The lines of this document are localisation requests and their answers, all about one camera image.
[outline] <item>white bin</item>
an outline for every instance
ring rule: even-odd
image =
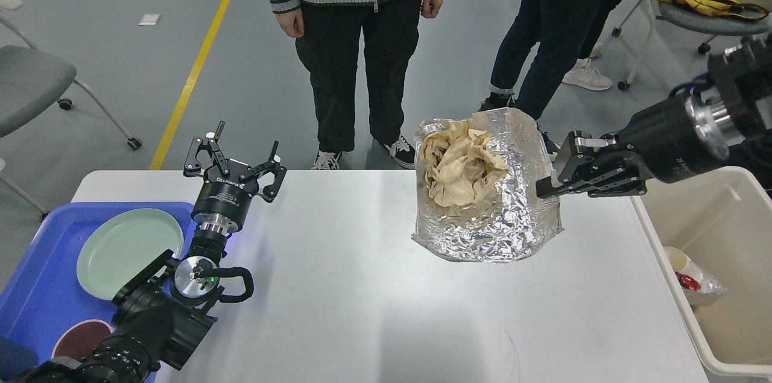
[[[732,166],[647,187],[633,201],[703,364],[718,375],[772,377],[772,201]],[[686,252],[730,292],[692,312],[663,246]]]

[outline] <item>chair seat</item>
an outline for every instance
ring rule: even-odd
[[[0,138],[41,114],[75,80],[75,67],[50,54],[0,48]]]
[[[677,4],[662,1],[658,3],[659,13],[665,20],[691,31],[722,36],[744,36],[746,34],[766,33],[770,30],[769,17],[759,21],[731,20],[730,18],[698,14],[693,10],[679,7]]]

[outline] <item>red item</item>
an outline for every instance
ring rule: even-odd
[[[68,356],[81,361],[112,332],[113,328],[102,320],[86,320],[77,323],[56,342],[51,358]]]
[[[686,288],[687,290],[700,291],[700,283],[694,280],[692,276],[678,273],[675,270],[673,270],[673,272],[675,272],[675,276],[678,278],[678,283],[680,283],[682,287]]]

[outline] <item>black sneaker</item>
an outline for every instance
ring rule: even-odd
[[[317,160],[314,161],[314,166],[311,166],[312,171],[337,171],[340,169],[340,152],[317,152]]]
[[[538,126],[537,126],[537,130],[541,134],[541,138],[544,141],[544,147],[546,147],[546,153],[549,154],[549,161],[555,161],[555,157],[557,157],[557,152],[560,151],[560,145],[553,142],[552,139],[550,139],[549,136],[546,135],[546,131],[542,131]]]
[[[500,95],[498,93],[490,93],[490,97],[485,98],[480,102],[480,108],[478,112],[487,112],[488,110],[501,109],[502,107],[514,107],[515,101],[512,99],[512,95]]]
[[[397,138],[397,141],[393,144],[382,144],[381,142],[378,142],[383,146],[384,148],[388,149],[388,155],[389,157],[394,160],[395,163],[399,164],[405,169],[414,169],[416,168],[416,149],[413,147],[413,145],[409,144],[407,139],[405,139],[402,134],[399,135],[399,138]]]

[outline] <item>gray floor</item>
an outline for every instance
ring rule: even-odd
[[[72,62],[81,80],[102,95],[144,146],[130,151],[97,105],[71,88],[67,97],[75,101],[74,109],[64,112],[54,106],[0,139],[0,157],[8,162],[6,176],[53,208],[66,204],[91,171],[147,169],[220,0],[22,1],[22,9],[3,15],[42,49]],[[625,0],[610,15],[601,37],[604,48],[596,66],[614,81],[626,77],[648,32],[640,7],[620,37],[609,35],[634,2]],[[403,133],[408,138],[425,119],[463,119],[475,111],[486,96],[496,50],[518,6],[519,0],[445,0],[436,20],[421,21],[422,39],[408,70],[403,101]],[[139,27],[143,14],[163,17],[158,26]],[[663,100],[675,84],[705,72],[706,58],[695,53],[704,35],[659,23],[631,90],[588,92],[562,86],[541,127],[558,141],[569,130],[599,136],[621,129],[632,113]],[[720,37],[713,49],[736,42]],[[0,44],[22,42],[3,29]],[[344,166],[397,168],[369,138],[364,71],[358,88],[356,150],[345,157]],[[307,169],[317,149],[313,107],[308,75],[293,41],[276,25],[268,1],[232,0],[162,168],[181,169],[190,139],[214,130],[223,119],[227,125],[221,147],[228,157],[262,162],[278,139],[282,163]],[[0,287],[38,226],[35,208],[0,185]]]

